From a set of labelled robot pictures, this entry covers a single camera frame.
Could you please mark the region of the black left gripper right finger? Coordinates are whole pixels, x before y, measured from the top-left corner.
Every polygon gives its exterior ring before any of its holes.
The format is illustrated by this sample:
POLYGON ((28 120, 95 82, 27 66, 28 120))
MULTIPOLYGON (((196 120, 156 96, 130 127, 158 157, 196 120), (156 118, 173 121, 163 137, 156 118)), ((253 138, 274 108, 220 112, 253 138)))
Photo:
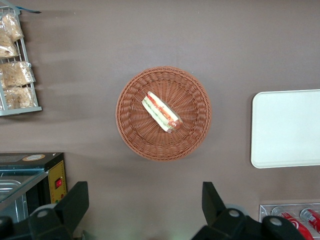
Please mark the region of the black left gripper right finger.
POLYGON ((194 240, 262 240, 262 225, 243 211, 226 207, 212 182, 202 184, 202 211, 206 220, 194 240))

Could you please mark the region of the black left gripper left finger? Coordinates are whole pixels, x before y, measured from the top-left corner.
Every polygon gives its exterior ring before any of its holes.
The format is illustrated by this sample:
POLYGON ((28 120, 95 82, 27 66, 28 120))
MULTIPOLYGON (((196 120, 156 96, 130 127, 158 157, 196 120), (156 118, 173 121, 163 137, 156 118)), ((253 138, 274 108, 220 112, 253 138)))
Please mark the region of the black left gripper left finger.
POLYGON ((86 181, 77 182, 55 205, 39 207, 28 218, 33 240, 72 240, 73 233, 89 208, 86 181))

